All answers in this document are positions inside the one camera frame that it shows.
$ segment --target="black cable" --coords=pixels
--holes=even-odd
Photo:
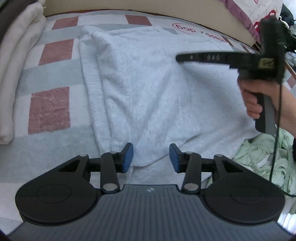
[[[275,139],[275,143],[274,143],[274,156],[272,158],[271,170],[270,170],[270,175],[269,175],[270,182],[272,181],[272,173],[274,171],[274,165],[275,165],[275,161],[276,161],[277,142],[278,142],[278,138],[279,138],[279,125],[280,125],[280,119],[281,119],[281,91],[282,91],[282,85],[280,85],[280,88],[279,88],[279,111],[278,111],[278,120],[277,120],[276,139]],[[282,190],[282,192],[289,197],[296,197],[296,195],[289,194],[283,190]]]

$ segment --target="pink trim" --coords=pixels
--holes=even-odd
[[[245,14],[243,10],[233,1],[233,0],[220,0],[225,3],[226,8],[231,12],[233,16],[235,16],[238,20],[240,20],[243,25],[249,30],[252,36],[256,39],[258,43],[260,43],[259,33],[256,31],[249,17]]]

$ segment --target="black sleeve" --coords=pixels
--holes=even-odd
[[[293,159],[296,162],[296,139],[293,140]]]

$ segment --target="finger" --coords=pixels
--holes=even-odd
[[[258,102],[257,97],[254,94],[250,93],[249,91],[243,91],[242,98],[246,103],[257,104]]]
[[[253,118],[253,119],[259,119],[260,118],[260,114],[259,113],[254,113],[252,111],[248,111],[247,110],[247,114],[249,117]]]
[[[248,111],[251,111],[251,112],[254,112],[254,113],[257,113],[257,114],[261,113],[262,110],[263,110],[262,106],[259,105],[259,104],[251,104],[251,103],[246,102],[245,106],[246,106]]]
[[[268,96],[274,96],[278,93],[278,84],[274,81],[266,80],[240,80],[240,86],[243,89],[253,93],[262,93]]]

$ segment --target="device handle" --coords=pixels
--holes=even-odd
[[[276,122],[275,122],[275,110],[272,105],[272,100],[269,96],[261,93],[253,93],[257,99],[258,104],[263,107],[260,113],[259,119],[255,119],[255,128],[257,131],[275,135],[276,134]]]

